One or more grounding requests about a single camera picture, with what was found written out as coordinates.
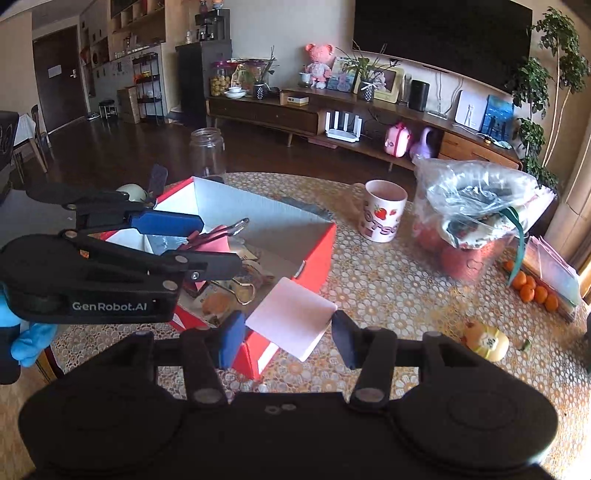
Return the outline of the blue gloved left hand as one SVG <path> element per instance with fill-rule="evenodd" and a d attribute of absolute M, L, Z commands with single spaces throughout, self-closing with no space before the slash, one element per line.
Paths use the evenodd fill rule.
<path fill-rule="evenodd" d="M 31 367 L 55 338 L 58 326 L 31 323 L 16 316 L 8 307 L 4 291 L 0 296 L 1 327 L 18 327 L 19 336 L 11 344 L 11 356 L 21 367 Z"/>

